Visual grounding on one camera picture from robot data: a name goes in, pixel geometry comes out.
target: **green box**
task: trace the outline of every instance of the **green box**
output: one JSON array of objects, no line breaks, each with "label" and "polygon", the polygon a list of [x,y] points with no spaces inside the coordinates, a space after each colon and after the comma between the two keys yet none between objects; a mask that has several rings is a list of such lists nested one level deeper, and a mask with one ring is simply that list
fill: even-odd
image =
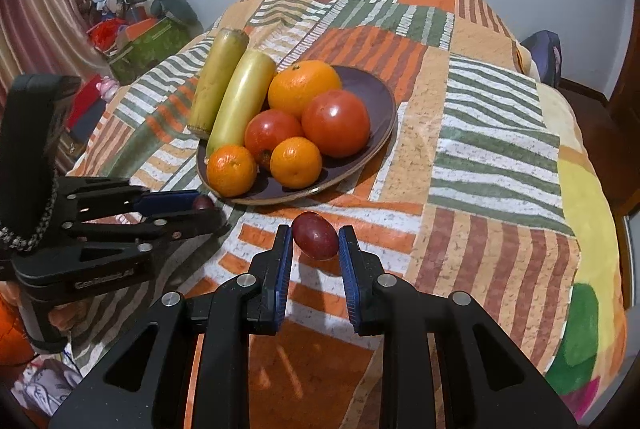
[{"label": "green box", "polygon": [[165,17],[110,58],[111,71],[119,83],[127,86],[177,54],[190,40],[187,28]]}]

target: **bed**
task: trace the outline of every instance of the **bed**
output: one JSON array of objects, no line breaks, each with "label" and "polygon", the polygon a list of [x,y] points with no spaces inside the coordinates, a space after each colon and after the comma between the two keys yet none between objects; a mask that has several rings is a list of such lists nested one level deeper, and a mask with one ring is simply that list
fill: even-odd
[{"label": "bed", "polygon": [[[580,419],[625,350],[615,227],[570,106],[538,82],[530,54],[492,8],[484,0],[240,0],[120,89],[72,174],[204,190],[185,125],[223,27],[244,28],[250,47],[280,68],[321,59],[374,73],[396,98],[397,133],[362,172],[311,198],[217,202],[228,234],[188,240],[155,282],[95,298],[72,333],[81,372],[162,293],[215,290],[271,246],[278,224],[314,210],[336,228],[354,225],[364,248],[418,289],[470,292]],[[294,259],[282,331],[252,341],[252,424],[377,427],[380,341],[354,336],[337,264]],[[286,412],[273,408],[284,399]]]}]

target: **curtain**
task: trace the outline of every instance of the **curtain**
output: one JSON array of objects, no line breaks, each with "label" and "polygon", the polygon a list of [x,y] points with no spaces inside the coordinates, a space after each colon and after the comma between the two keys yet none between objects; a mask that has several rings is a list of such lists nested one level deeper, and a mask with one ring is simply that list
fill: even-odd
[{"label": "curtain", "polygon": [[0,119],[16,75],[110,73],[86,35],[90,1],[0,0]]}]

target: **plate rim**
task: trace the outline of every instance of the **plate rim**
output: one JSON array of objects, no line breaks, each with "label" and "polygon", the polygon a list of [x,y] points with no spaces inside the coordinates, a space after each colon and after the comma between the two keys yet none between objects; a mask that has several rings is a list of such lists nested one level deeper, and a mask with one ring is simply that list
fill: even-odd
[{"label": "plate rim", "polygon": [[391,92],[389,88],[387,88],[386,84],[382,82],[382,80],[380,80],[373,73],[367,72],[367,70],[361,70],[360,68],[355,68],[354,66],[343,66],[341,64],[332,64],[332,66],[337,68],[348,68],[350,70],[358,70],[359,72],[367,73],[367,75],[370,75],[373,78],[375,78],[380,83],[380,85],[382,85],[382,87],[385,88],[386,92],[389,94],[391,102],[394,103],[393,113],[391,115],[389,127],[387,127],[378,145],[374,149],[372,149],[371,152],[360,161],[360,163],[354,165],[354,167],[349,169],[346,173],[340,174],[339,176],[327,182],[322,182],[322,184],[320,184],[317,187],[312,187],[310,189],[301,189],[297,192],[292,192],[287,196],[281,196],[279,198],[256,199],[256,198],[223,198],[217,192],[215,192],[215,190],[213,190],[212,187],[209,186],[209,182],[206,179],[206,175],[203,175],[200,172],[200,164],[198,163],[198,152],[200,151],[201,142],[203,142],[202,140],[199,140],[198,147],[196,149],[196,171],[198,173],[198,177],[200,178],[200,181],[202,182],[202,184],[205,187],[207,187],[207,189],[209,189],[209,191],[212,192],[212,194],[215,197],[227,203],[236,203],[238,205],[256,205],[256,206],[278,205],[280,203],[293,202],[295,200],[299,200],[300,198],[308,198],[309,196],[318,194],[318,192],[322,192],[323,190],[326,190],[329,187],[333,187],[336,184],[340,183],[341,181],[346,180],[355,171],[357,171],[360,168],[363,168],[376,154],[380,152],[380,150],[385,146],[386,141],[389,140],[389,137],[392,135],[394,129],[398,127],[398,106],[396,105],[396,99],[394,97],[394,94]]}]

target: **metal screw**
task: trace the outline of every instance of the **metal screw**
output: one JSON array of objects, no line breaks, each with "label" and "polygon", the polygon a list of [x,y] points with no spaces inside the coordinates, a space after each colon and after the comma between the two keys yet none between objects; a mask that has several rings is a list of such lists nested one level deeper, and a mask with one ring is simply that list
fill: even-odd
[{"label": "metal screw", "polygon": [[394,284],[396,284],[398,282],[398,279],[396,279],[395,275],[391,275],[391,274],[380,274],[378,276],[378,284],[380,286],[384,286],[384,287],[389,287],[389,286],[393,286]]},{"label": "metal screw", "polygon": [[241,285],[242,288],[246,288],[255,284],[255,275],[252,274],[242,274],[238,276],[236,282]]},{"label": "metal screw", "polygon": [[471,295],[466,292],[453,292],[451,298],[453,302],[459,306],[469,306],[469,304],[471,304]]},{"label": "metal screw", "polygon": [[180,294],[178,292],[167,292],[162,296],[162,304],[164,306],[174,306],[180,302]]}]

